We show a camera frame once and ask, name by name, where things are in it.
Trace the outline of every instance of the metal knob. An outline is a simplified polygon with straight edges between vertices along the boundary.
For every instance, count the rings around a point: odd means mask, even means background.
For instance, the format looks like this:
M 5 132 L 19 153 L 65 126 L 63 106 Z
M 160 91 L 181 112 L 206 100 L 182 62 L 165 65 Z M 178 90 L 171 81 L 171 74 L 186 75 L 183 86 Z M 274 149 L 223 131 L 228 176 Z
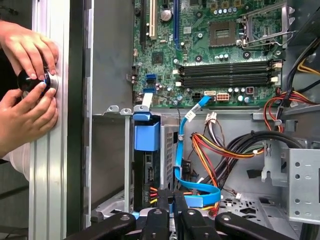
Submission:
M 50 89 L 58 90 L 59 82 L 56 75 L 51 75 L 46 69 L 44 70 L 44 80 L 31 79 L 25 70 L 22 70 L 17 78 L 18 87 L 23 91 L 22 97 L 26 97 L 39 83 L 45 82 L 46 88 L 44 89 L 41 97 Z

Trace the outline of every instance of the motherboard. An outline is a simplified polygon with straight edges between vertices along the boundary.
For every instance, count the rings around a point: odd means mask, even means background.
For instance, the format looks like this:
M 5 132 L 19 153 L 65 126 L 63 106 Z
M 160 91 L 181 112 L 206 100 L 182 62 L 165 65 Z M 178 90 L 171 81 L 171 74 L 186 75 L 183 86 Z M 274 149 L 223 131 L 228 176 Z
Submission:
M 134 102 L 154 108 L 261 107 L 281 87 L 280 0 L 135 0 Z

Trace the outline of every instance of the metal side panel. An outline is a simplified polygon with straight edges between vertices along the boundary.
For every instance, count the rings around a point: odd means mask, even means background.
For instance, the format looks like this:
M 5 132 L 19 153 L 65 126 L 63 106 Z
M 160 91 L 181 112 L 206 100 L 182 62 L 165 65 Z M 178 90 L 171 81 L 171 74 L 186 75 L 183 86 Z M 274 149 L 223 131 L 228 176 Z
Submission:
M 47 135 L 30 147 L 29 238 L 66 237 L 67 121 L 70 1 L 33 0 L 32 29 L 59 48 L 56 94 L 59 119 Z

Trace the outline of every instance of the pcie slot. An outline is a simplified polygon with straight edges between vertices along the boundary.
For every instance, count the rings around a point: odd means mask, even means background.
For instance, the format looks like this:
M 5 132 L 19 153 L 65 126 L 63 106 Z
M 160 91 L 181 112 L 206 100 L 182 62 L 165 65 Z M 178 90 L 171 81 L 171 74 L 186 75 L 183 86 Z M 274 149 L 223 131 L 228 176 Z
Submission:
M 150 0 L 150 19 L 149 19 L 149 37 L 152 40 L 157 39 L 157 1 Z
M 250 75 L 188 77 L 184 78 L 182 82 L 184 88 L 257 87 L 268 86 L 270 84 L 270 75 L 267 73 L 260 73 Z
M 140 15 L 140 45 L 142 47 L 142 50 L 146 48 L 146 38 L 147 38 L 147 22 L 146 22 L 146 16 L 147 16 L 147 0 L 141 0 L 141 15 Z
M 173 40 L 175 47 L 179 48 L 179 19 L 180 0 L 173 0 Z

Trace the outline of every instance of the green circuit board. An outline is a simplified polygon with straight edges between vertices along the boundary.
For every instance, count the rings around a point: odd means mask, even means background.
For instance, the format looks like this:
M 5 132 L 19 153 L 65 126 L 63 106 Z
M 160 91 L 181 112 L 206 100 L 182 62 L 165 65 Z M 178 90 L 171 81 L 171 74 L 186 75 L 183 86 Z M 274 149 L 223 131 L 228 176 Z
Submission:
M 143 0 L 135 0 L 136 10 L 141 9 Z M 236 45 L 236 40 L 241 36 L 241 28 L 237 20 L 248 11 L 261 9 L 279 0 L 179 0 L 179 46 L 174 40 L 174 21 L 162 21 L 163 0 L 156 0 L 156 39 L 146 38 L 145 47 L 141 45 L 141 16 L 136 16 L 134 21 L 134 52 L 133 62 L 138 75 L 133 85 L 133 91 L 137 96 L 135 101 L 141 101 L 143 93 L 153 88 L 152 107 L 189 108 L 195 105 L 196 95 L 203 96 L 205 91 L 228 93 L 232 86 L 206 86 L 185 88 L 176 84 L 180 79 L 178 66 L 202 66 L 219 65 L 228 63 L 251 63 L 268 60 L 281 60 L 283 49 L 279 45 L 273 45 L 267 50 L 264 46 L 255 49 L 242 49 Z M 168 1 L 168 8 L 173 12 L 173 0 Z M 146 22 L 150 19 L 150 0 L 146 0 Z M 281 32 L 281 9 L 260 14 L 253 19 L 252 31 L 255 38 Z M 212 25 L 229 23 L 234 29 L 223 29 L 212 32 Z M 234 39 L 230 37 L 235 31 Z M 221 40 L 226 44 L 219 45 Z M 154 86 L 146 82 L 147 74 L 155 74 Z M 278 82 L 267 86 L 255 86 L 253 92 L 247 95 L 243 92 L 250 85 L 241 86 L 236 90 L 232 87 L 228 101 L 213 100 L 209 107 L 261 107 L 268 99 L 275 95 L 276 87 L 281 85 L 281 77 Z M 239 101 L 239 95 L 249 98 L 249 102 Z

